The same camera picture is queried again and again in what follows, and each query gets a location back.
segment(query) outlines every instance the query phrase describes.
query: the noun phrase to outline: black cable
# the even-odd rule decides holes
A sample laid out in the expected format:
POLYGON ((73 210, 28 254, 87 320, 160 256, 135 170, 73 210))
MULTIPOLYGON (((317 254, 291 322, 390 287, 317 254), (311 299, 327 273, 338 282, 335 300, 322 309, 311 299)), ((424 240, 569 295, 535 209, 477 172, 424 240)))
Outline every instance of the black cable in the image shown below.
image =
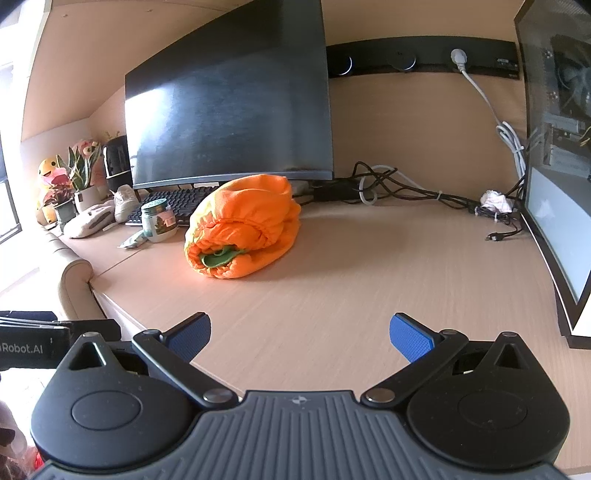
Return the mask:
MULTIPOLYGON (((483 207, 479 201, 472 200, 467 197, 463 197, 461 195, 452 195, 443 192, 434 192, 432 190, 424 190, 418 187, 414 187, 411 185, 407 185, 398 181, 397 179, 393 178, 392 175, 398 171, 397 168, 393 167, 385 172, 377 172, 372 169, 367 163, 363 161, 358 161, 355 163, 353 167, 353 173, 349 177, 337 177, 334 180, 330 180, 328 182, 323 182, 322 184, 313 183, 311 186, 312 188, 318 188, 320 186, 331 185, 340 181, 346 181, 350 183, 351 180, 359 180, 363 177, 373 178, 373 182, 368 185, 367 187, 362 188, 361 190, 355 189, 357 192, 372 192, 374 188, 377 186, 381 186, 386 193, 377 197, 378 200, 384 198, 397 198, 400 200, 407 200, 407 201, 418 201, 418 200, 436 200, 445 206, 452 208, 454 210, 468 210, 469 213, 472 213, 476 216, 483 216, 485 218, 490 218, 495 220, 496 222, 501 222, 504 225, 512 226, 514 230, 511 232, 494 232, 491 233, 486 237, 487 240, 493 241, 501 241, 509 236, 516 235, 522 231, 522 228, 517 228, 513 224, 514 218, 512 217, 511 213, 495 213, 489 210, 486 207, 483 207), (367 169, 365 173, 358 173, 358 168, 364 167, 367 169), (389 185, 386 185, 386 182, 396 185, 397 188, 391 189, 389 185)), ((511 193, 515 192, 513 198, 518 201, 521 198, 521 194, 523 192, 525 176, 521 177, 518 182, 507 192, 505 195, 508 197, 511 193)), ((312 203, 314 200, 308 200, 307 202, 300 203, 300 205, 307 205, 312 203)), ((350 205, 355 205, 361 203, 361 199, 359 200, 342 200, 344 203, 348 203, 350 205)))

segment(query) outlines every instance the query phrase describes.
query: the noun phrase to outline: window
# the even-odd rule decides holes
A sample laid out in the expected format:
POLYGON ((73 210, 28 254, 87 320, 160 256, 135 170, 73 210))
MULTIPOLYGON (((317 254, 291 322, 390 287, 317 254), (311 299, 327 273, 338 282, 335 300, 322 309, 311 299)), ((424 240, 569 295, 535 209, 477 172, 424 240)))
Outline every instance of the window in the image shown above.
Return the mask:
POLYGON ((21 224, 18 221, 17 210, 12 200, 6 166, 4 165, 2 141, 0 141, 0 244, 20 231, 21 224))

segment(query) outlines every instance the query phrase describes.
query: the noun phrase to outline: white plant pot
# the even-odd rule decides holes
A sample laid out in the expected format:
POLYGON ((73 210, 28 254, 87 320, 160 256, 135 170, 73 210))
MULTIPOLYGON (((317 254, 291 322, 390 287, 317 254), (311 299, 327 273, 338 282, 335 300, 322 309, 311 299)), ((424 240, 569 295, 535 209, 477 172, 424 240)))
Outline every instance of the white plant pot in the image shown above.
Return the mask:
POLYGON ((93 185, 92 187, 88 187, 86 190, 76 192, 74 194, 74 202, 76 203, 76 209, 78 210, 78 213, 84 212, 84 210, 92 207, 93 205, 102 203, 99 189, 93 185))

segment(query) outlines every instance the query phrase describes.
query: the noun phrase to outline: glass jar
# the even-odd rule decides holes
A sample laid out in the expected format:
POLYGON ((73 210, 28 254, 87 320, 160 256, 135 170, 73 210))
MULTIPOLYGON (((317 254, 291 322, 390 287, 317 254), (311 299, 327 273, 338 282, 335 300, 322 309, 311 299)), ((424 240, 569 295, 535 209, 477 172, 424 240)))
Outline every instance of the glass jar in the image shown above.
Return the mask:
POLYGON ((177 218, 167 199, 158 199, 142 205, 142 226, 144 236, 155 243, 166 240, 177 232, 177 218))

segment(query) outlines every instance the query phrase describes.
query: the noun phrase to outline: white sneaker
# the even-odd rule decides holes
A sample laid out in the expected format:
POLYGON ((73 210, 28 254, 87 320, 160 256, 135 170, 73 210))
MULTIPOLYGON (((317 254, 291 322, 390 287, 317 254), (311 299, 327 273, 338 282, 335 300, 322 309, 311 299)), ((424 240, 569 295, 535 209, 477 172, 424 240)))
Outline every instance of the white sneaker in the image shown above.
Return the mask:
POLYGON ((122 185, 113 194, 115 198, 115 222, 124 223, 127 217, 139 205, 133 188, 129 185, 122 185))

